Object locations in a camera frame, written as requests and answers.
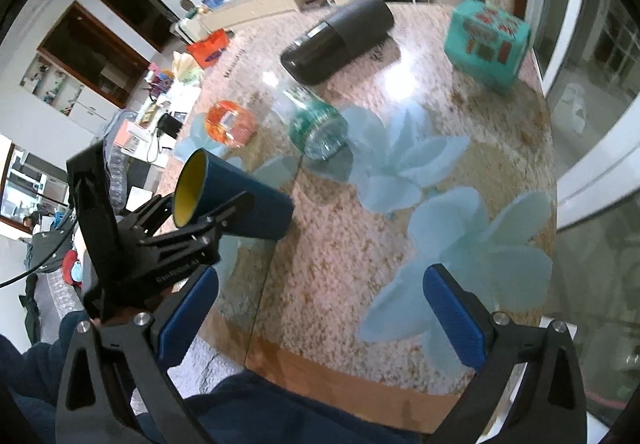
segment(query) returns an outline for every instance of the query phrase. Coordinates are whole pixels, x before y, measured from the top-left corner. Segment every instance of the sleeve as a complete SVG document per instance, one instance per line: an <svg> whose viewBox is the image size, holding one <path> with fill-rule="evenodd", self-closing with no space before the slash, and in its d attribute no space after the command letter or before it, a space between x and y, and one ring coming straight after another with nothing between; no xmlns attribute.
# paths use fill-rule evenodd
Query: sleeve
<svg viewBox="0 0 640 444"><path fill-rule="evenodd" d="M18 395L55 406L66 352L76 325L84 319L88 319L85 311L67 314L60 322L55 343L36 343L24 354L0 336L0 374L6 385Z"/></svg>

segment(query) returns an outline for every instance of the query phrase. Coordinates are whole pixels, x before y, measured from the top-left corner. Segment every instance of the round wall hole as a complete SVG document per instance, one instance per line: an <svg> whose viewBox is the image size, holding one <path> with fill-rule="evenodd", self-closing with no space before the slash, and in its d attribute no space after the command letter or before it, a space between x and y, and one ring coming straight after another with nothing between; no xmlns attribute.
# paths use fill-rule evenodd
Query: round wall hole
<svg viewBox="0 0 640 444"><path fill-rule="evenodd" d="M195 5L193 5L193 2L191 0L180 0L180 7L182 7L186 11L190 11L195 7Z"/></svg>

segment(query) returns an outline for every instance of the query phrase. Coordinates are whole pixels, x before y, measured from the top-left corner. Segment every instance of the metal bolt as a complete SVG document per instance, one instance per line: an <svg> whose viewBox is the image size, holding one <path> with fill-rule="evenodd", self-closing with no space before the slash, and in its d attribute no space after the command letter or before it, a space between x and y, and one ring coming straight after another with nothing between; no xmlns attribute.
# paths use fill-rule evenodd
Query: metal bolt
<svg viewBox="0 0 640 444"><path fill-rule="evenodd" d="M139 327L145 326L151 321L151 314L149 312L139 312L133 318L133 322Z"/></svg>
<svg viewBox="0 0 640 444"><path fill-rule="evenodd" d="M84 334L85 332L88 332L89 329L91 328L91 322L90 321L81 321L78 323L78 325L76 325L76 330L78 332L80 332L81 334Z"/></svg>
<svg viewBox="0 0 640 444"><path fill-rule="evenodd" d="M494 312L494 322L496 325L508 325L511 322L509 316L507 316L504 312L498 311Z"/></svg>
<svg viewBox="0 0 640 444"><path fill-rule="evenodd" d="M559 319L553 320L551 322L551 326L553 327L553 330L559 334L566 332L566 323L564 321L560 321Z"/></svg>

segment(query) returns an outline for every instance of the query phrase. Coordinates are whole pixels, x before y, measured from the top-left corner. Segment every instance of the blue gripper pad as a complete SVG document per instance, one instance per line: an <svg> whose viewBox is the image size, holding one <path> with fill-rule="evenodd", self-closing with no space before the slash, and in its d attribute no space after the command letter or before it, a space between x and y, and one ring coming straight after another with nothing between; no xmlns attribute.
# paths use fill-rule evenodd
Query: blue gripper pad
<svg viewBox="0 0 640 444"><path fill-rule="evenodd" d="M440 270L447 273L451 286ZM441 265L424 272L422 291L462 364L478 372L486 361L484 334L459 297L464 291Z"/></svg>
<svg viewBox="0 0 640 444"><path fill-rule="evenodd" d="M160 369L166 370L182 362L217 296L218 275L213 267L208 267L164 324L158 337L156 356Z"/></svg>

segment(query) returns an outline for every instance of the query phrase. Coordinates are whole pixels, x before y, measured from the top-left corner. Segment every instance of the dark blue clothing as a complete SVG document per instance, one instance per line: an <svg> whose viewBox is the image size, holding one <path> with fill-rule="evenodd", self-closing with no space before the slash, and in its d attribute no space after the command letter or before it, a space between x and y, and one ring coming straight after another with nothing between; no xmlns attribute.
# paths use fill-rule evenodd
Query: dark blue clothing
<svg viewBox="0 0 640 444"><path fill-rule="evenodd" d="M22 414L46 444L55 443L58 387L66 352L78 322L86 313L73 312L60 324L53 345L37 343L27 352L0 336L0 377ZM185 403L220 444L406 444L417 434L390 430L341 410L287 392L253 372L223 380L212 393ZM151 418L138 417L145 434L161 439Z"/></svg>

